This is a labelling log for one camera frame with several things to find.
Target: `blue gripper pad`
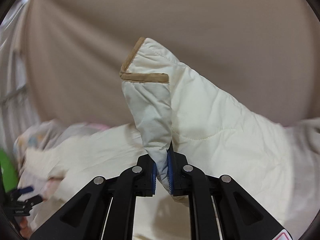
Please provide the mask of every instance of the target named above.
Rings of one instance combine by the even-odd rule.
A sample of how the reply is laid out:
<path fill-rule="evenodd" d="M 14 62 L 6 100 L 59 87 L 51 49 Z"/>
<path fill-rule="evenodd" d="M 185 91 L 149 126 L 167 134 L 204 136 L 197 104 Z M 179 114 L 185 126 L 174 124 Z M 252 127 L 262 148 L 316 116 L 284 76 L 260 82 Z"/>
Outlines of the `blue gripper pad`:
<path fill-rule="evenodd" d="M 167 160 L 168 160 L 168 182 L 169 182 L 169 190 L 170 194 L 173 195 L 174 185 L 173 185 L 173 169 L 172 169 L 172 161 L 170 149 L 167 150 Z"/>
<path fill-rule="evenodd" d="M 29 187 L 24 187 L 24 188 L 19 188 L 19 192 L 21 195 L 23 194 L 27 194 L 29 192 L 33 191 L 33 187 L 29 186 Z"/>
<path fill-rule="evenodd" d="M 157 170 L 156 163 L 153 163 L 152 176 L 151 176 L 153 195 L 156 193 L 156 170 Z"/>

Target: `metal pivot screw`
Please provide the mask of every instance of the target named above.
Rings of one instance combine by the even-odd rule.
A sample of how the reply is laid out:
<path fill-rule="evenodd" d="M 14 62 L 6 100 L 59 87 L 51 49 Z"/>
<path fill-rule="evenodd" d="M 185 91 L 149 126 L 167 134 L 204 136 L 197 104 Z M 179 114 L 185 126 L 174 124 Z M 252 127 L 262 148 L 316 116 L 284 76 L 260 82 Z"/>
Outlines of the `metal pivot screw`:
<path fill-rule="evenodd" d="M 97 185 L 101 184 L 104 181 L 103 177 L 96 177 L 94 178 L 93 182 Z"/>
<path fill-rule="evenodd" d="M 134 167 L 132 168 L 132 171 L 133 171 L 134 173 L 139 173 L 139 172 L 142 171 L 142 168 L 141 168 L 140 166 L 134 166 Z"/>
<path fill-rule="evenodd" d="M 229 183 L 229 182 L 231 181 L 231 177 L 228 176 L 228 175 L 223 175 L 223 176 L 221 177 L 221 180 L 222 180 L 223 182 L 225 182 L 225 183 Z"/>
<path fill-rule="evenodd" d="M 193 171 L 193 167 L 191 165 L 184 165 L 183 170 L 184 171 Z"/>

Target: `white quilted fabric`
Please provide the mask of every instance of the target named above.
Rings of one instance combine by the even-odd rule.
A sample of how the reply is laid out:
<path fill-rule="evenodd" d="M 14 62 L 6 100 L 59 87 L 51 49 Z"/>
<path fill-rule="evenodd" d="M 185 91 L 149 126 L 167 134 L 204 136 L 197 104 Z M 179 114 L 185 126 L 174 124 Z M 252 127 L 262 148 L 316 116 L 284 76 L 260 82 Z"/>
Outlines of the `white quilted fabric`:
<path fill-rule="evenodd" d="M 167 186 L 170 141 L 188 162 L 232 176 L 280 223 L 293 189 L 292 154 L 284 128 L 255 114 L 168 49 L 145 39 L 125 73 L 166 73 L 169 82 L 123 80 L 122 88 L 143 147 Z"/>

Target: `beige piping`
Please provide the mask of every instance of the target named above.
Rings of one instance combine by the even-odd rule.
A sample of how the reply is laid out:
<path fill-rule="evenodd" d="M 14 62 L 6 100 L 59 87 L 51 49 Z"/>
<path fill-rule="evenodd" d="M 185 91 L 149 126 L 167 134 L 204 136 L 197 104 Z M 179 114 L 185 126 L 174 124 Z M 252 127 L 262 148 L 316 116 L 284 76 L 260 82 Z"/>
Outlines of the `beige piping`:
<path fill-rule="evenodd" d="M 124 81 L 138 82 L 138 83 L 169 83 L 169 76 L 164 73 L 151 73 L 151 74 L 141 74 L 141 73 L 128 73 L 128 67 L 132 63 L 134 57 L 137 55 L 140 47 L 144 43 L 145 38 L 141 37 L 136 45 L 133 47 L 132 51 L 128 55 L 127 59 L 121 66 L 120 77 Z"/>

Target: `black bracket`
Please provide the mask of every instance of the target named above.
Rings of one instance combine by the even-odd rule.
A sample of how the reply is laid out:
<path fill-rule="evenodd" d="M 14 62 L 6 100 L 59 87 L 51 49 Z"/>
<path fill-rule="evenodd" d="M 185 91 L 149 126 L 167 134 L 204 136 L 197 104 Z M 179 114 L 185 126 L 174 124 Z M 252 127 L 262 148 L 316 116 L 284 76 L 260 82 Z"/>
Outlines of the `black bracket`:
<path fill-rule="evenodd" d="M 228 175 L 205 175 L 168 150 L 171 194 L 188 195 L 192 240 L 272 240 L 284 228 Z"/>
<path fill-rule="evenodd" d="M 149 155 L 119 177 L 95 177 L 36 230 L 31 240 L 131 240 L 137 196 L 152 197 L 156 165 Z"/>

